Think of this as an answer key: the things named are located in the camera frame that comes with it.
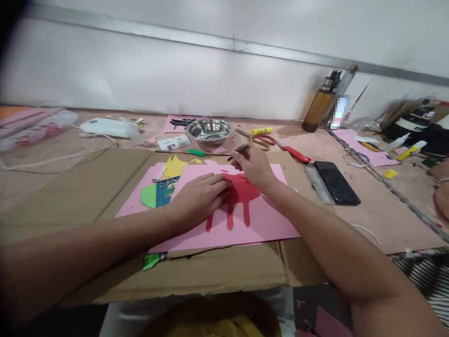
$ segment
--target striped cloth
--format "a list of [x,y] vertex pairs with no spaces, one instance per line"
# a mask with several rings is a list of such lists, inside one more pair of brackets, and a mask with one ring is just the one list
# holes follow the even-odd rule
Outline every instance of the striped cloth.
[[420,290],[449,331],[449,267],[431,257],[394,263]]

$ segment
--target red paper cutout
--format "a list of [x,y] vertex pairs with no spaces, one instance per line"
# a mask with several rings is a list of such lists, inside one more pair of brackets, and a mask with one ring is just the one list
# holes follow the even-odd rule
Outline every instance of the red paper cutout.
[[[246,227],[249,227],[251,220],[249,218],[249,202],[256,199],[261,192],[251,184],[246,178],[245,174],[240,173],[237,175],[229,175],[222,173],[223,176],[228,178],[232,182],[230,193],[223,204],[228,205],[228,212],[226,218],[226,225],[229,230],[234,228],[234,206],[238,203],[243,203],[243,219]],[[206,222],[206,231],[210,232],[212,229],[212,221],[214,215],[211,215]]]

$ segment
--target pencil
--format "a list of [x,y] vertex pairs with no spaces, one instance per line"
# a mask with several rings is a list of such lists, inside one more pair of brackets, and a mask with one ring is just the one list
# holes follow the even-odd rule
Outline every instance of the pencil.
[[[242,149],[238,150],[237,152],[240,154],[243,154],[247,149],[249,149],[251,145],[246,144]],[[226,161],[231,161],[232,160],[232,156],[229,157]]]

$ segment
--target white wall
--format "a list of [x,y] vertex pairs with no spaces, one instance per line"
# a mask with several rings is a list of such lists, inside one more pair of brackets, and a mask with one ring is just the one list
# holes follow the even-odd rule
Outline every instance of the white wall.
[[[443,37],[449,31],[448,21],[443,20],[449,1],[445,0],[44,2],[449,77],[449,40]],[[31,105],[298,119],[331,70],[23,19],[3,66],[0,99]],[[372,77],[355,76],[347,90],[351,104]],[[449,100],[449,88],[376,76],[352,118],[377,117],[394,101],[432,93]]]

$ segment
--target plastic bag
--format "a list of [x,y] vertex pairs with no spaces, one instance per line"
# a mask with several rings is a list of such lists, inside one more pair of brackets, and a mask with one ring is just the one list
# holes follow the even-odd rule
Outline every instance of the plastic bag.
[[356,119],[355,121],[351,122],[348,127],[348,129],[354,130],[356,133],[359,133],[365,128],[380,132],[380,124],[374,119],[368,117]]
[[61,133],[64,128],[73,124],[78,115],[69,110],[56,112],[27,129],[18,131],[8,137],[0,139],[0,152],[25,147],[41,139],[47,139]]

